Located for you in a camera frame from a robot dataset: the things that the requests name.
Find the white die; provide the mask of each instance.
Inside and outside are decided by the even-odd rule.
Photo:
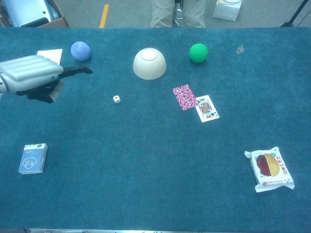
[[[115,103],[120,103],[120,102],[121,102],[121,99],[120,99],[119,96],[114,96],[114,97],[113,97],[113,101],[114,101]]]

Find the snack package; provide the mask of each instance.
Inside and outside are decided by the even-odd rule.
[[[251,160],[257,185],[256,192],[273,190],[281,186],[294,189],[295,184],[278,147],[271,150],[245,151],[245,156]]]

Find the person's leg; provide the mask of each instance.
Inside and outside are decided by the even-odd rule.
[[[188,28],[205,27],[206,0],[184,0],[184,25]]]
[[[151,27],[172,27],[175,0],[153,0]]]

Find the gray floor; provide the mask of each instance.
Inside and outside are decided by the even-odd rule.
[[[106,28],[150,27],[152,0],[55,0],[71,27],[98,28],[109,4]],[[289,21],[303,0],[243,0],[235,22],[213,18],[217,0],[207,0],[208,28],[279,27]],[[309,1],[296,18],[296,26],[311,9]],[[311,26],[311,13],[300,26]]]

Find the black cable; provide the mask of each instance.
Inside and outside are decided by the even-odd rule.
[[[298,27],[298,26],[302,23],[302,21],[307,17],[307,15],[308,15],[310,12],[311,12],[311,10],[309,10],[309,12],[306,14],[306,16],[303,17],[303,19],[300,21],[300,23],[299,23],[296,27]]]

